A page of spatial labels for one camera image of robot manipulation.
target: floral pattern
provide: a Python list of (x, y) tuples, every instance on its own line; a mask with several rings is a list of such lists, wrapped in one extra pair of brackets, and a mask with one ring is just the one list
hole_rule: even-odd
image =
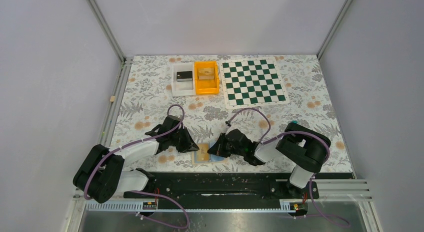
[[(255, 58), (257, 56), (135, 56), (119, 109), (111, 146), (123, 145), (143, 137), (157, 124), (161, 124), (172, 104), (184, 107), (186, 126), (196, 143), (209, 143), (226, 132), (225, 121), (237, 110), (227, 110), (222, 86), (220, 94), (173, 97), (171, 92), (171, 65), (194, 61), (224, 61)], [(322, 172), (352, 172), (345, 143), (336, 119), (336, 113), (323, 79), (321, 67), (315, 55), (275, 56), (290, 103), (259, 108), (270, 120), (271, 131), (266, 139), (284, 131), (286, 125), (296, 120), (327, 136), (332, 145), (331, 155)], [(171, 114), (180, 116), (178, 108)], [(232, 122), (251, 140), (258, 140), (268, 128), (268, 123), (255, 111), (245, 110)], [(242, 157), (232, 155), (228, 162), (220, 164), (192, 165), (189, 153), (179, 154), (169, 148), (158, 155), (131, 164), (129, 168), (147, 171), (178, 172), (290, 172), (295, 164), (285, 156), (262, 166), (252, 166)]]

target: chessboard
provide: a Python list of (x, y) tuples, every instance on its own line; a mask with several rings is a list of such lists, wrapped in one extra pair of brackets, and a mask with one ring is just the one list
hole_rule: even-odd
[(286, 104), (289, 96), (275, 58), (249, 58), (219, 63), (225, 107), (238, 109)]

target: white wall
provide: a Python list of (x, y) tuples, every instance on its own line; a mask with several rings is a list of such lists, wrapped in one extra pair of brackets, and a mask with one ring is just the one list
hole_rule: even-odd
[(316, 54), (345, 0), (96, 0), (127, 56)]
[(0, 0), (0, 231), (59, 231), (119, 61), (85, 0)]
[(356, 0), (321, 60), (384, 231), (423, 229), (423, 3)]

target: cable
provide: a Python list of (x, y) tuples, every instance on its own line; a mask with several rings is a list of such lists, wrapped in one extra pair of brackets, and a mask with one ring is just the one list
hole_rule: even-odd
[[(314, 134), (311, 134), (311, 133), (308, 133), (308, 132), (303, 132), (303, 131), (288, 131), (288, 132), (283, 132), (283, 133), (281, 133), (281, 134), (279, 134), (279, 135), (277, 135), (276, 137), (274, 137), (274, 138), (272, 138), (272, 139), (269, 139), (269, 140), (267, 140), (267, 141), (265, 141), (264, 143), (263, 143), (263, 145), (266, 145), (266, 144), (269, 144), (269, 143), (271, 143), (271, 142), (273, 142), (273, 141), (275, 141), (276, 139), (278, 139), (278, 138), (280, 138), (280, 137), (283, 137), (283, 136), (286, 136), (286, 135), (290, 135), (290, 134), (301, 134), (301, 135), (306, 135), (306, 136), (308, 136), (308, 137), (311, 137), (311, 138), (314, 138), (314, 139), (316, 139), (316, 140), (318, 140), (323, 146), (324, 146), (324, 148), (325, 148), (325, 150), (327, 151), (327, 154), (326, 154), (326, 156), (325, 156), (325, 160), (324, 160), (324, 163), (325, 162), (327, 162), (327, 160), (329, 159), (329, 157), (330, 157), (330, 148), (329, 148), (329, 146), (321, 139), (321, 138), (319, 138), (318, 136), (316, 136), (316, 135), (314, 135)], [(312, 196), (312, 178), (314, 177), (316, 175), (316, 173), (314, 173), (313, 175), (312, 175), (312, 177), (309, 179), (309, 195), (310, 195), (310, 200), (312, 201), (312, 204), (314, 205), (314, 207), (315, 207), (315, 209), (318, 211), (318, 213), (319, 214), (312, 214), (312, 215), (317, 215), (317, 216), (322, 216), (322, 217), (324, 217), (326, 220), (328, 220), (330, 223), (332, 223), (332, 224), (335, 224), (335, 225), (337, 225), (337, 226), (340, 226), (340, 227), (342, 227), (342, 228), (349, 228), (350, 226), (351, 226), (351, 223), (347, 220), (347, 219), (345, 219), (345, 218), (341, 218), (340, 216), (338, 216), (338, 215), (331, 215), (331, 216), (333, 216), (333, 217), (337, 217), (337, 218), (339, 218), (340, 217), (340, 219), (341, 220), (343, 220), (343, 221), (345, 221), (347, 224), (341, 224), (341, 223), (337, 223), (337, 222), (334, 222), (334, 221), (332, 221), (330, 218), (329, 218), (329, 216), (327, 216), (328, 214), (324, 214), (319, 208), (318, 208), (318, 206), (317, 206), (317, 204), (315, 203), (315, 201), (314, 201), (314, 197)]]
[(166, 225), (166, 226), (168, 226), (168, 227), (171, 227), (171, 228), (177, 228), (177, 229), (184, 229), (184, 228), (188, 228), (188, 226), (190, 225), (190, 219), (189, 219), (189, 214), (187, 213), (187, 211), (181, 206), (181, 204), (179, 204), (177, 201), (175, 201), (175, 200), (173, 200), (172, 198), (170, 198), (170, 197), (168, 197), (168, 196), (166, 196), (166, 195), (162, 195), (162, 194), (156, 194), (156, 193), (147, 193), (147, 192), (143, 192), (143, 191), (136, 191), (136, 190), (133, 190), (133, 191), (131, 191), (132, 193), (139, 193), (139, 194), (143, 194), (143, 195), (149, 195), (149, 196), (158, 196), (158, 197), (162, 197), (162, 198), (166, 198), (167, 200), (169, 200), (169, 201), (171, 201), (172, 203), (174, 203), (176, 206), (178, 206), (181, 210), (182, 210), (182, 212), (184, 213), (184, 215), (185, 215), (185, 218), (186, 218), (186, 220), (187, 220), (187, 224), (186, 225), (184, 225), (184, 226), (176, 226), (176, 225), (172, 225), (172, 224), (169, 224), (169, 223), (166, 223), (166, 222), (162, 222), (162, 221), (160, 221), (160, 220), (157, 220), (157, 219), (154, 219), (154, 218), (150, 218), (150, 217), (146, 217), (146, 216), (141, 216), (141, 218), (145, 218), (145, 219), (148, 219), (148, 220), (150, 220), (150, 221), (153, 221), (153, 222), (156, 222), (156, 223), (160, 223), (160, 224), (163, 224), (163, 225)]
[[(159, 193), (159, 188), (155, 188), (154, 190), (154, 193)], [(155, 196), (154, 197), (154, 204), (155, 204), (155, 206), (157, 206), (158, 204), (157, 204), (157, 202), (158, 202), (158, 197), (157, 196)]]
[(141, 143), (141, 142), (144, 142), (144, 141), (149, 141), (149, 140), (152, 140), (152, 139), (156, 139), (156, 138), (159, 138), (159, 137), (162, 137), (162, 136), (165, 136), (165, 135), (167, 135), (167, 134), (170, 134), (170, 133), (172, 133), (172, 132), (174, 132), (174, 130), (176, 130), (182, 123), (183, 123), (183, 120), (184, 120), (184, 116), (185, 116), (185, 112), (184, 112), (184, 109), (183, 109), (183, 107), (181, 106), (181, 105), (178, 105), (178, 104), (172, 104), (169, 108), (168, 108), (168, 111), (167, 111), (167, 114), (169, 115), (169, 113), (170, 113), (170, 109), (172, 108), (172, 107), (179, 107), (180, 109), (181, 109), (181, 111), (182, 111), (182, 117), (181, 117), (181, 120), (179, 121), (179, 123), (174, 127), (174, 128), (172, 128), (170, 131), (167, 131), (167, 132), (165, 132), (165, 133), (163, 133), (163, 134), (159, 134), (159, 135), (156, 135), (156, 136), (153, 136), (153, 137), (149, 137), (149, 138), (146, 138), (146, 139), (139, 139), (139, 140), (135, 140), (135, 141), (132, 141), (132, 142), (129, 142), (129, 143), (127, 143), (127, 144), (125, 144), (125, 145), (123, 145), (122, 147), (119, 147), (119, 148), (116, 148), (116, 149), (114, 149), (114, 150), (112, 150), (110, 153), (108, 153), (108, 154), (106, 154), (105, 156), (103, 156), (103, 158), (101, 158), (101, 160), (100, 160), (100, 162), (94, 167), (94, 169), (93, 169), (93, 172), (90, 174), (90, 177), (88, 178), (88, 180), (87, 180), (87, 183), (85, 184), (85, 188), (84, 188), (84, 198), (85, 199), (87, 199), (87, 200), (90, 200), (91, 198), (88, 196), (88, 190), (89, 190), (89, 186), (90, 186), (90, 183), (92, 182), (92, 180), (93, 180), (93, 178), (94, 178), (94, 175), (96, 174), (96, 172), (97, 172), (97, 170), (100, 168), (100, 166), (104, 163), (104, 161), (106, 161), (106, 159), (107, 158), (109, 158), (112, 154), (114, 154), (114, 153), (116, 153), (116, 152), (118, 152), (118, 151), (121, 151), (122, 149), (124, 149), (124, 148), (127, 148), (127, 147), (129, 147), (129, 146), (132, 146), (132, 145), (134, 145), (134, 144), (138, 144), (138, 143)]
[(262, 117), (265, 119), (265, 121), (268, 123), (268, 130), (259, 139), (259, 143), (261, 143), (261, 141), (264, 139), (264, 137), (270, 132), (270, 130), (271, 130), (271, 123), (268, 120), (268, 118), (261, 111), (259, 111), (257, 108), (243, 108), (243, 109), (240, 109), (227, 122), (230, 123), (241, 111), (248, 110), (248, 109), (255, 110), (258, 113), (260, 113), (262, 115)]
[(305, 193), (303, 195), (303, 200), (302, 200), (302, 204), (304, 204), (306, 202), (306, 200), (308, 199), (308, 193)]

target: orange tray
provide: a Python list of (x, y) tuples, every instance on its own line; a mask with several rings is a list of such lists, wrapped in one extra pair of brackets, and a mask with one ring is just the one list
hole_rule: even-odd
[[(199, 80), (199, 68), (213, 68), (214, 79)], [(220, 79), (218, 77), (218, 63), (216, 61), (194, 62), (194, 84), (196, 94), (218, 94), (220, 93)]]

